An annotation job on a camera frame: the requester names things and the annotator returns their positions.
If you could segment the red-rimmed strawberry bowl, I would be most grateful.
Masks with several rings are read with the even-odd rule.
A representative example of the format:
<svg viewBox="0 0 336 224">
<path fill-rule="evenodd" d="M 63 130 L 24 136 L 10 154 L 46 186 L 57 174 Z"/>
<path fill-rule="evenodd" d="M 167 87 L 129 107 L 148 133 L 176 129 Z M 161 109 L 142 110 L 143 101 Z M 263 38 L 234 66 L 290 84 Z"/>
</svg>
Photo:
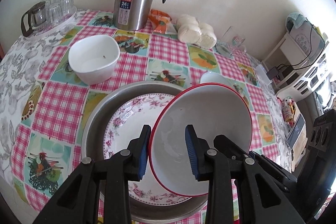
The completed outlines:
<svg viewBox="0 0 336 224">
<path fill-rule="evenodd" d="M 149 142 L 149 162 L 157 182 L 170 193 L 198 197 L 208 193 L 208 182 L 194 177 L 187 153 L 185 129 L 193 125 L 210 148 L 225 135 L 248 152 L 252 142 L 252 116 L 233 88 L 219 83 L 192 86 L 175 96 L 161 111 Z"/>
</svg>

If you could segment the light blue bowl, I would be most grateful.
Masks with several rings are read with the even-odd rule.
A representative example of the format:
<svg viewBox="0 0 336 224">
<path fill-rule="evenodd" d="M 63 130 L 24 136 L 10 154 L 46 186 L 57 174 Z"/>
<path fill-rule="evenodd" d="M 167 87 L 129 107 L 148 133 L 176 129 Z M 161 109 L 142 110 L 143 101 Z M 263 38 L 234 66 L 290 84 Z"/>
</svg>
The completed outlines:
<svg viewBox="0 0 336 224">
<path fill-rule="evenodd" d="M 200 84 L 204 83 L 219 83 L 223 85 L 229 86 L 231 83 L 229 79 L 225 78 L 224 76 L 214 73 L 214 72 L 206 72 L 204 73 L 199 80 Z"/>
</svg>

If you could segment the checkered picture tablecloth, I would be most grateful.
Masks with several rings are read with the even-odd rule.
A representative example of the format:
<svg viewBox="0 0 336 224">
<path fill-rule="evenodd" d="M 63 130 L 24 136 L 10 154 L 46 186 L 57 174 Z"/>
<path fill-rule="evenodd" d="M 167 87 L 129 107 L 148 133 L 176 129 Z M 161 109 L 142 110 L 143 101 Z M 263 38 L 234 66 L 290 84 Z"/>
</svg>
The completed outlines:
<svg viewBox="0 0 336 224">
<path fill-rule="evenodd" d="M 112 17 L 110 12 L 88 11 L 61 39 L 67 50 L 60 59 L 47 62 L 30 91 L 11 156 L 13 186 L 24 202 L 41 210 L 78 165 L 85 124 L 108 93 L 143 80 L 187 88 L 208 71 L 229 79 L 249 105 L 251 148 L 285 169 L 291 168 L 279 101 L 272 87 L 259 81 L 255 73 L 258 62 L 253 57 L 225 57 L 214 49 L 186 45 L 174 35 L 153 32 L 151 24 L 136 32 L 118 30 Z M 114 38 L 121 56 L 111 79 L 89 86 L 72 71 L 68 52 L 75 42 L 92 35 Z"/>
</svg>

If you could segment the stainless steel round pan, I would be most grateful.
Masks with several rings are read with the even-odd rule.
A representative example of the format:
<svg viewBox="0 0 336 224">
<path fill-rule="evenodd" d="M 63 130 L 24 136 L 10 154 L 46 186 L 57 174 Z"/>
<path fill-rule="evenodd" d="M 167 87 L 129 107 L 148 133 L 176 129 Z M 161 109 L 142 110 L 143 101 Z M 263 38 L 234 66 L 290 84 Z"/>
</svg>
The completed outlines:
<svg viewBox="0 0 336 224">
<path fill-rule="evenodd" d="M 81 140 L 81 156 L 94 161 L 104 159 L 102 142 L 105 128 L 114 112 L 128 100 L 147 93 L 167 93 L 176 96 L 184 88 L 160 81 L 140 81 L 124 85 L 109 93 L 94 108 L 85 125 Z M 203 223 L 207 196 L 191 198 L 183 203 L 154 206 L 129 199 L 131 218 L 141 223 Z"/>
</svg>

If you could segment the colourful snack packet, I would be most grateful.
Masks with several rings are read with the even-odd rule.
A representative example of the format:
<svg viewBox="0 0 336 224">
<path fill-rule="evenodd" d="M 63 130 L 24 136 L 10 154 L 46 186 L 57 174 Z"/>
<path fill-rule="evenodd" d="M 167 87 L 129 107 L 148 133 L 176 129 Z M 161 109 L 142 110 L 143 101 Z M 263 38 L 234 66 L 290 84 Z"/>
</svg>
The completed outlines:
<svg viewBox="0 0 336 224">
<path fill-rule="evenodd" d="M 296 111 L 296 104 L 292 98 L 284 98 L 281 101 L 281 110 L 284 121 L 291 126 L 294 125 L 294 116 Z"/>
</svg>

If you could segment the pink floral plate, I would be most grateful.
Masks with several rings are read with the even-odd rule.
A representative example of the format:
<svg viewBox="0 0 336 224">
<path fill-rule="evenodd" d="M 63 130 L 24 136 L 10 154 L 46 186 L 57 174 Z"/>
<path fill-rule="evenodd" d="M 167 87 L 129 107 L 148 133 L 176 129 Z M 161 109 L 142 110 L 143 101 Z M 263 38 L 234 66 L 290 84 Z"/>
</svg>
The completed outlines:
<svg viewBox="0 0 336 224">
<path fill-rule="evenodd" d="M 104 159 L 126 149 L 132 139 L 139 137 L 143 125 L 153 127 L 161 111 L 173 98 L 167 93 L 149 93 L 134 97 L 119 107 L 104 132 Z M 154 206 L 175 205 L 189 199 L 164 189 L 154 178 L 149 164 L 141 181 L 129 182 L 129 195 L 139 202 Z"/>
</svg>

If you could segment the white side shelf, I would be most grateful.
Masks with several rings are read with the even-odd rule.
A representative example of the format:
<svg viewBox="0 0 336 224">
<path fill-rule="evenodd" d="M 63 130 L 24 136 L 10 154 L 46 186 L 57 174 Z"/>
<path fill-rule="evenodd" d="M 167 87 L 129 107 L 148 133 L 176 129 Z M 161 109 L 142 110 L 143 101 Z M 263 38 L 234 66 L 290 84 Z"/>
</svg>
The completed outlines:
<svg viewBox="0 0 336 224">
<path fill-rule="evenodd" d="M 315 91 L 320 84 L 331 76 L 327 64 L 327 46 L 315 60 L 309 58 L 294 39 L 286 32 L 273 50 L 262 60 L 262 65 L 269 71 L 278 67 L 279 74 L 272 79 L 276 96 L 300 101 Z"/>
</svg>

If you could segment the white power strip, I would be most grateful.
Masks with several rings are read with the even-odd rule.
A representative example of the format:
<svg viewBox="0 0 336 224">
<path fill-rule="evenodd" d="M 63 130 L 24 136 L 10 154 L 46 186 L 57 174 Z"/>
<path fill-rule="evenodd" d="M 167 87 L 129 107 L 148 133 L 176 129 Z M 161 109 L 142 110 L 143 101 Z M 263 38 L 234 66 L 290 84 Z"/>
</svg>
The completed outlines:
<svg viewBox="0 0 336 224">
<path fill-rule="evenodd" d="M 272 84 L 272 80 L 269 79 L 269 77 L 266 74 L 266 70 L 263 67 L 262 64 L 259 64 L 255 68 L 255 73 L 261 83 L 263 83 L 266 86 L 269 86 Z"/>
</svg>

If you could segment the black power adapter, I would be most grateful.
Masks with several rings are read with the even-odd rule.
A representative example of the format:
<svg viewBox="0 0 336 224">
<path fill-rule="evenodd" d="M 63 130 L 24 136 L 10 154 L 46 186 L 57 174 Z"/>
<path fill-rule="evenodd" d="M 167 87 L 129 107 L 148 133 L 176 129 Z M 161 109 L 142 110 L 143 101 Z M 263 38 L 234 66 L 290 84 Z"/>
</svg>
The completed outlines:
<svg viewBox="0 0 336 224">
<path fill-rule="evenodd" d="M 278 67 L 273 67 L 269 71 L 267 71 L 266 76 L 268 79 L 272 80 L 274 79 L 277 75 L 279 74 L 279 69 Z"/>
</svg>

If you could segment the white square bowl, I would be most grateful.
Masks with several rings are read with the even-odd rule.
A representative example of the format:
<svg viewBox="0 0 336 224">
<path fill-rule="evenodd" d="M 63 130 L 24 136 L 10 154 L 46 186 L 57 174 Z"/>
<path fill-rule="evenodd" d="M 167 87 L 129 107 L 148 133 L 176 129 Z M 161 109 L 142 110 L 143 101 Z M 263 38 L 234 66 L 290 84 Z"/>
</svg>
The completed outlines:
<svg viewBox="0 0 336 224">
<path fill-rule="evenodd" d="M 83 83 L 96 85 L 113 76 L 119 57 L 120 48 L 114 38 L 94 35 L 70 47 L 68 62 Z"/>
</svg>

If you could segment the grey floral tablecloth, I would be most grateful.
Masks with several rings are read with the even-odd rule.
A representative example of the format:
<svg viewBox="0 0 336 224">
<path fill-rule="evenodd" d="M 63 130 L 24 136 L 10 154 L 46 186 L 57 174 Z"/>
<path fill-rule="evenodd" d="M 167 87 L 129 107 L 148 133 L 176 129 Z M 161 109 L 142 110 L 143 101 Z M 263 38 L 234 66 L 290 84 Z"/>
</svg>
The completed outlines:
<svg viewBox="0 0 336 224">
<path fill-rule="evenodd" d="M 88 10 L 77 10 L 73 19 L 59 30 L 28 40 L 20 36 L 1 61 L 1 178 L 12 186 L 11 156 L 18 135 L 18 127 L 30 91 L 47 62 L 60 59 L 67 46 L 61 39 Z"/>
</svg>

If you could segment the grey printed bag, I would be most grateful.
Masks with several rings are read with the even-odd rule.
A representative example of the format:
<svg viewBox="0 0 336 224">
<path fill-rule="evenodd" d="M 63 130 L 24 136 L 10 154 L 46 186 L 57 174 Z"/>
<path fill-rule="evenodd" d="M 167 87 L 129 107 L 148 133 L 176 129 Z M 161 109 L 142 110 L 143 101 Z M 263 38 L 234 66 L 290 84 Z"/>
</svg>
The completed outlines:
<svg viewBox="0 0 336 224">
<path fill-rule="evenodd" d="M 289 34 L 302 51 L 312 60 L 315 60 L 323 50 L 323 38 L 321 38 L 311 23 L 307 21 L 305 21 L 299 28 L 293 27 Z"/>
</svg>

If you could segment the white round tray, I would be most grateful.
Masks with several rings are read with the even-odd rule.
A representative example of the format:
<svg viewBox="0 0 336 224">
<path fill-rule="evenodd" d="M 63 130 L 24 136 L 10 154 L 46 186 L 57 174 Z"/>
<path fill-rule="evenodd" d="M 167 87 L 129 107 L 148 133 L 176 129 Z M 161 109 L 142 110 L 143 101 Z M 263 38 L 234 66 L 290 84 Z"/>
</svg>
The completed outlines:
<svg viewBox="0 0 336 224">
<path fill-rule="evenodd" d="M 61 22 L 55 25 L 49 25 L 46 26 L 45 29 L 39 31 L 39 32 L 34 32 L 33 34 L 31 34 L 28 37 L 25 37 L 26 40 L 39 40 L 45 36 L 48 36 L 50 34 L 53 34 L 54 32 L 58 32 L 59 30 L 61 30 L 62 28 L 66 27 L 68 24 L 70 24 L 76 15 L 77 12 L 77 7 L 75 6 L 72 10 L 71 13 L 68 15 L 65 15 Z"/>
</svg>

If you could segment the bag of steamed buns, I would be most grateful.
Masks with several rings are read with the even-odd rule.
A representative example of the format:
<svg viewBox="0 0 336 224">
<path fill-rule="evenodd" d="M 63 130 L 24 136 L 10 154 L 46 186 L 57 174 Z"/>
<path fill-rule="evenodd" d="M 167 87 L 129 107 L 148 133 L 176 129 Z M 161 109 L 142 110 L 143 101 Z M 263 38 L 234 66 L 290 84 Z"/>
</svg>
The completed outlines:
<svg viewBox="0 0 336 224">
<path fill-rule="evenodd" d="M 204 49 L 211 49 L 217 43 L 214 29 L 207 23 L 200 23 L 196 17 L 182 14 L 177 18 L 178 40 L 185 44 L 194 44 Z"/>
</svg>

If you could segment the orange snack packet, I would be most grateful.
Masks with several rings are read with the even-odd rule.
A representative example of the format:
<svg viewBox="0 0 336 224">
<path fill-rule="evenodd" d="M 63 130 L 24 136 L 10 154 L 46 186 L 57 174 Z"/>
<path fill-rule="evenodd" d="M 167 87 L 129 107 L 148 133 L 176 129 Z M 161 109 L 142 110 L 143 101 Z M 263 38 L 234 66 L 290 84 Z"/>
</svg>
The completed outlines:
<svg viewBox="0 0 336 224">
<path fill-rule="evenodd" d="M 169 16 L 169 14 L 160 10 L 151 9 L 148 15 L 148 19 L 151 22 L 153 32 L 159 34 L 168 34 L 169 24 L 172 21 L 172 18 Z"/>
</svg>

